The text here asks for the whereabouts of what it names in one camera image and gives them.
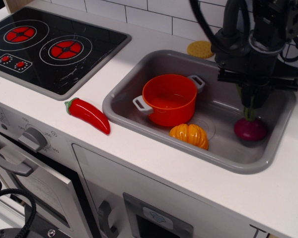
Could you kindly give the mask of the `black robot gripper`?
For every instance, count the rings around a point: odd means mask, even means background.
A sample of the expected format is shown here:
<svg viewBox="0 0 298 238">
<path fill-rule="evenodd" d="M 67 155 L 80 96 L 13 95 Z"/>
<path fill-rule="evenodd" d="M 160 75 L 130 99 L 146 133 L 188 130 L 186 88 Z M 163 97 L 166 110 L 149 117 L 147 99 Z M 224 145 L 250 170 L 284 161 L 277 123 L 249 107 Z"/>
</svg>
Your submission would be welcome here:
<svg viewBox="0 0 298 238">
<path fill-rule="evenodd" d="M 277 59 L 277 55 L 262 54 L 251 50 L 242 57 L 217 54 L 220 68 L 219 81 L 242 84 L 240 96 L 245 107 L 260 108 L 268 99 L 272 88 L 298 90 L 298 68 Z"/>
</svg>

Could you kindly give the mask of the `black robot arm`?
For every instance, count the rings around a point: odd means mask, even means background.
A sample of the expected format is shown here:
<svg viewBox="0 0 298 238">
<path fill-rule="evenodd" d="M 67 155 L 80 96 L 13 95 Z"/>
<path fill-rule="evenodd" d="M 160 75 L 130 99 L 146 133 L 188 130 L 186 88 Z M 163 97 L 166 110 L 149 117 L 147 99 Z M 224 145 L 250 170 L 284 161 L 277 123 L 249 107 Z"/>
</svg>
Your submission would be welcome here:
<svg viewBox="0 0 298 238">
<path fill-rule="evenodd" d="M 238 13 L 247 13 L 246 2 L 227 1 L 223 27 L 215 35 L 224 49 L 212 45 L 212 50 L 219 80 L 240 86 L 242 104 L 256 109 L 274 89 L 298 90 L 298 68 L 278 59 L 286 44 L 298 38 L 298 0 L 255 0 L 252 6 L 254 28 L 245 20 L 239 32 Z"/>
</svg>

